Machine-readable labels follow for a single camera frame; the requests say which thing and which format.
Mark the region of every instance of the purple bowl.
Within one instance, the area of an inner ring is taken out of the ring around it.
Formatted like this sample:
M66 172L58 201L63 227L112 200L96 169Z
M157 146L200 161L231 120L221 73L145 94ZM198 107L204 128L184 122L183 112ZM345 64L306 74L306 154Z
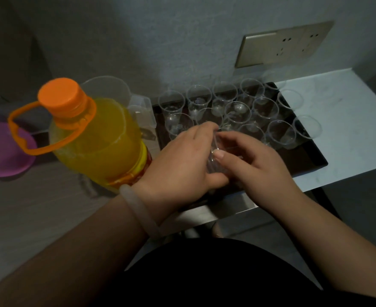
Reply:
M25 130L19 128L19 136L26 139L29 149L37 148L36 141ZM28 169L36 159L27 155L11 136L7 123L0 122L0 177L16 175Z

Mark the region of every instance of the hand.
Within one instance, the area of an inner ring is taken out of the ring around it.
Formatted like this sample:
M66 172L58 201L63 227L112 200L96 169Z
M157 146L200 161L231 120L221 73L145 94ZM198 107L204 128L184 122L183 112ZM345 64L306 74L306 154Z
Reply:
M228 184L224 174L206 172L217 129L215 123L206 122L180 133L171 141L132 186L140 199L155 210L172 213L207 191Z
M274 149L236 131L217 134L224 145L237 146L247 162L223 150L212 154L244 184L246 193L255 203L268 209L287 202L292 196L303 195Z

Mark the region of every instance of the orange bottle handle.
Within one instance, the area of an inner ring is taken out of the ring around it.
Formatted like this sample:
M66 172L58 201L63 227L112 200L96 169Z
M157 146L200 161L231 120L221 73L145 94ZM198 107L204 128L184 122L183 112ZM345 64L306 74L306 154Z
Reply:
M90 100L90 112L85 116L84 118L80 119L78 124L78 127L67 137L64 139L54 143L47 145L45 147L37 148L37 149L28 149L27 148L27 141L26 139L23 139L22 137L19 136L18 131L19 131L19 126L13 122L13 120L20 114L27 112L28 110L37 108L38 106L41 106L40 102L35 101L29 104L26 104L25 106L18 108L17 110L13 111L10 113L9 117L7 118L7 123L9 124L9 129L11 132L11 135L13 139L16 141L16 143L20 146L20 148L29 155L40 155L40 154L45 154L48 152L52 152L56 149L59 149L66 144L69 144L70 142L74 141L77 139L77 137L83 133L84 129L87 127L88 123L94 118L95 113L97 111L97 106L95 105L95 102L93 99L88 98Z

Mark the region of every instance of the yellow liquid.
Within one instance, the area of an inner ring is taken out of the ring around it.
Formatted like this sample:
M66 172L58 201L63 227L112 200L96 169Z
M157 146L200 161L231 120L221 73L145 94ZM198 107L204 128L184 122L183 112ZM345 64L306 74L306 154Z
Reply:
M139 161L141 131L128 110L113 99L94 100L97 113L84 132L73 142L54 151L57 158L72 170L107 187L129 172ZM50 143L67 137L70 130L49 129Z

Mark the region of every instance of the person's right hand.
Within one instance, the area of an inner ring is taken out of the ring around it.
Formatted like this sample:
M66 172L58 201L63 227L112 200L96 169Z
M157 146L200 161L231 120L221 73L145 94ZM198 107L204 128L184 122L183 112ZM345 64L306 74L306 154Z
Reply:
M248 162L223 150L214 150L214 157L240 180L247 195L269 209L303 195L277 152L257 139L236 131L217 133L224 145L237 145Z

